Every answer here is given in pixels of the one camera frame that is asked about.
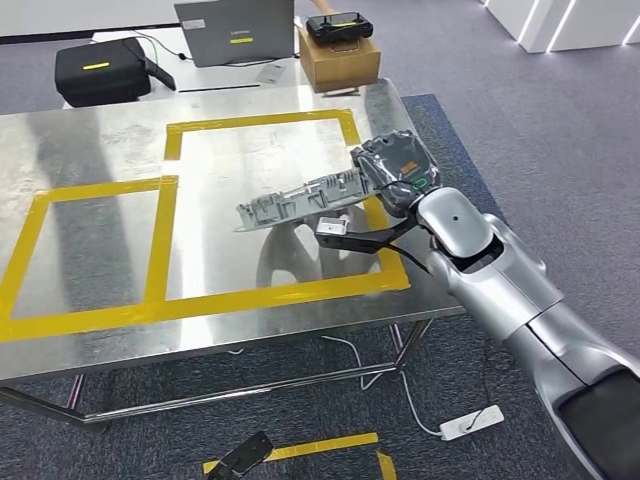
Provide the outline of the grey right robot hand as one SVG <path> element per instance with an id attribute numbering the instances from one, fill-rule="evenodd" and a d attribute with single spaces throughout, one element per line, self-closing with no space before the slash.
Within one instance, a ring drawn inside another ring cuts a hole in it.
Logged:
<path id="1" fill-rule="evenodd" d="M 436 161 L 411 130 L 376 136 L 354 148 L 351 156 L 368 192 L 398 219 L 442 186 Z"/>

